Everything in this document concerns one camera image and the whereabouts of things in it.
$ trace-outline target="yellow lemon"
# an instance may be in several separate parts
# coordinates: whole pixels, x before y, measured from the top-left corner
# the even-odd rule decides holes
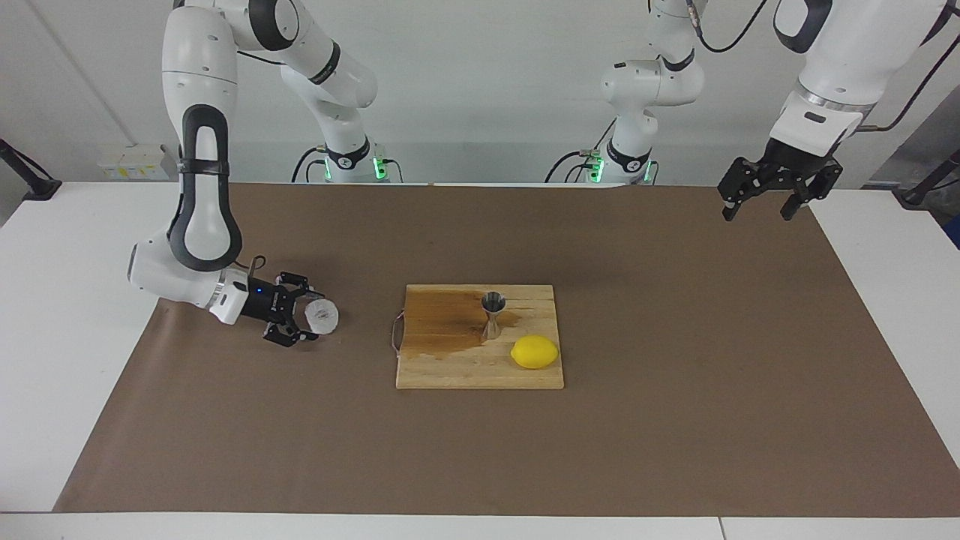
[[[510,351],[514,362],[527,369],[544,368],[552,364],[559,355],[560,350],[553,341],[542,335],[524,335]]]

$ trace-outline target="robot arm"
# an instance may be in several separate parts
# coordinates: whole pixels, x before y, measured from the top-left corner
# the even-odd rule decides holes
[[[706,3],[697,1],[700,9]],[[656,0],[651,14],[650,45],[659,57],[618,62],[604,75],[604,97],[616,110],[616,125],[601,154],[598,182],[639,181],[658,129],[657,118],[647,108],[693,103],[704,87],[685,0]]]
[[[945,0],[781,0],[780,42],[806,66],[787,96],[763,157],[738,158],[718,185],[730,221],[740,205],[770,189],[791,189],[780,214],[791,219],[824,199],[843,167],[833,153],[853,135],[887,83],[925,42]]]
[[[243,243],[228,188],[238,48],[275,51],[286,63],[284,81],[324,119],[330,155],[355,157],[351,166],[335,167],[348,171],[336,180],[375,177],[373,165],[358,170],[370,144],[356,109],[376,97],[376,79],[320,29],[300,0],[179,0],[167,19],[162,80],[180,139],[180,203],[169,228],[133,247],[128,279],[162,298],[207,309],[226,324],[241,314],[267,321],[264,337],[290,346],[317,338],[294,322],[296,300],[322,295],[302,276],[281,273],[267,283],[230,267]]]

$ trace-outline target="jigger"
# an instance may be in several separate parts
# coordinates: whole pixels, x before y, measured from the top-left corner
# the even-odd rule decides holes
[[[502,294],[491,291],[483,295],[480,305],[487,312],[487,326],[483,329],[483,338],[496,339],[500,336],[500,325],[497,324],[496,317],[507,306],[507,299]]]

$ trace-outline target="wooden cutting board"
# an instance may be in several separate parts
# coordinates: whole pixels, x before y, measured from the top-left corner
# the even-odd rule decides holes
[[[483,295],[507,298],[497,318],[503,332],[485,340]],[[558,390],[564,387],[562,359],[530,370],[510,358],[520,337],[539,334],[560,347],[553,285],[407,285],[403,342],[396,388]]]

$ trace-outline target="table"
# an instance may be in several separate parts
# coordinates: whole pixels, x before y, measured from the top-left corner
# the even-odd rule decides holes
[[[0,228],[0,511],[53,506],[156,298],[125,278],[133,243],[169,220],[175,184],[66,184]],[[960,252],[889,193],[835,191],[813,210],[955,461],[960,462]],[[4,515],[0,536],[759,538],[960,537],[960,519],[561,519],[247,514]]]

